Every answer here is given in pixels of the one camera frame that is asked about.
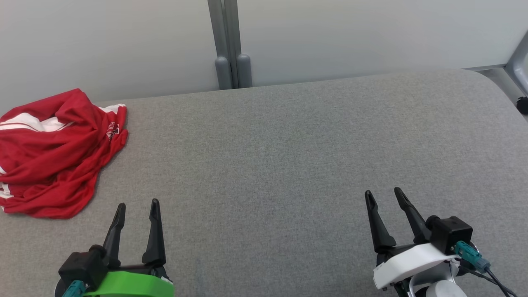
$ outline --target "gray fabric surface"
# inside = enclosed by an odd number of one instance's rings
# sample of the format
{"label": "gray fabric surface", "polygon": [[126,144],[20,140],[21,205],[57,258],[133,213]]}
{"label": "gray fabric surface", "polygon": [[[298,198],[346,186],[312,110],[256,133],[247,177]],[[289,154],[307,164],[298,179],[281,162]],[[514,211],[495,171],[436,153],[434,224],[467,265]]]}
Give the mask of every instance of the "gray fabric surface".
{"label": "gray fabric surface", "polygon": [[[396,296],[372,281],[363,193],[399,244],[392,192],[458,216],[495,274],[528,296],[528,125],[463,70],[401,73],[120,101],[128,144],[70,220],[0,214],[2,296],[51,296],[71,252],[102,244],[127,204],[120,259],[140,263],[158,198],[178,296]],[[474,276],[471,296],[500,296]]]}

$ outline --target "black cable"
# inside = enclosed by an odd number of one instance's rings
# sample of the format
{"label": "black cable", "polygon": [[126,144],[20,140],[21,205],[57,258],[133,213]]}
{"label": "black cable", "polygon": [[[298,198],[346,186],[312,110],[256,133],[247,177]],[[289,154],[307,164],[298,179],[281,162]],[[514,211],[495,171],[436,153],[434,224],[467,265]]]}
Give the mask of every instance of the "black cable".
{"label": "black cable", "polygon": [[486,267],[484,269],[485,272],[487,272],[491,277],[492,279],[495,281],[495,283],[498,285],[499,288],[501,288],[501,291],[504,293],[504,295],[506,297],[510,297],[510,295],[508,294],[508,291],[506,290],[506,286],[503,285],[499,280],[498,278],[495,276],[495,274],[493,274],[493,272],[489,269],[489,267]]}
{"label": "black cable", "polygon": [[[480,277],[480,278],[482,278],[482,279],[485,279],[485,280],[489,281],[490,283],[492,283],[492,284],[494,284],[494,285],[497,285],[497,283],[496,283],[494,280],[490,279],[490,278],[487,277],[486,275],[480,274],[480,273],[478,273],[478,272],[476,272],[476,271],[473,271],[473,270],[471,270],[471,269],[469,269],[469,268],[467,268],[467,267],[464,267],[464,266],[460,265],[460,266],[458,266],[458,269],[463,270],[463,271],[465,271],[465,272],[467,272],[467,273],[470,273],[470,274],[472,274],[472,275],[474,275],[474,276]],[[513,297],[517,297],[517,295],[516,295],[512,290],[508,289],[508,287],[504,286],[504,288],[506,289],[506,291],[507,291],[511,296],[513,296]]]}

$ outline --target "teal connector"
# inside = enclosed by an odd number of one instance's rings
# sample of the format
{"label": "teal connector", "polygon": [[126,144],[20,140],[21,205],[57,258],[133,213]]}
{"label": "teal connector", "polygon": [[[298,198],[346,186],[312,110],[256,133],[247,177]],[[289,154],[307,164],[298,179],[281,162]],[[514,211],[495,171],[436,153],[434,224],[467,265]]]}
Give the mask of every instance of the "teal connector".
{"label": "teal connector", "polygon": [[81,281],[73,281],[62,297],[82,297],[86,292],[86,287]]}
{"label": "teal connector", "polygon": [[463,241],[457,242],[455,245],[455,253],[462,259],[470,262],[480,273],[485,273],[486,269],[491,267],[488,260],[482,258],[479,252]]}

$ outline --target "gray floor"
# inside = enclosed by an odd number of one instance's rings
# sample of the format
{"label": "gray floor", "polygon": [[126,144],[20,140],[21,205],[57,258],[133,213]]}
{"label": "gray floor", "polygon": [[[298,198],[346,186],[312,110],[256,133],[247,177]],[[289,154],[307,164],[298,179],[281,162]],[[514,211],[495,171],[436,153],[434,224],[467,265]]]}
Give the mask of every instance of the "gray floor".
{"label": "gray floor", "polygon": [[511,78],[508,76],[508,74],[506,73],[506,71],[504,71],[503,68],[482,70],[477,72],[486,76],[487,78],[491,79],[494,83],[496,83],[508,96],[508,98],[513,104],[517,103],[519,97],[525,96],[517,87],[517,85],[513,82],[513,80],[511,80]]}

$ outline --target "white wall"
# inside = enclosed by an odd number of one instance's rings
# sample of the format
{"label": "white wall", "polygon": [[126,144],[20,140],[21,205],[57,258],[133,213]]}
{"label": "white wall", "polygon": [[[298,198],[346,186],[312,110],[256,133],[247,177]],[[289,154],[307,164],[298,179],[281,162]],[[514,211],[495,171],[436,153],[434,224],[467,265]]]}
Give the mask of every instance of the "white wall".
{"label": "white wall", "polygon": [[238,0],[253,85],[506,63],[526,0]]}
{"label": "white wall", "polygon": [[73,88],[92,101],[218,89],[206,0],[0,0],[0,114]]}

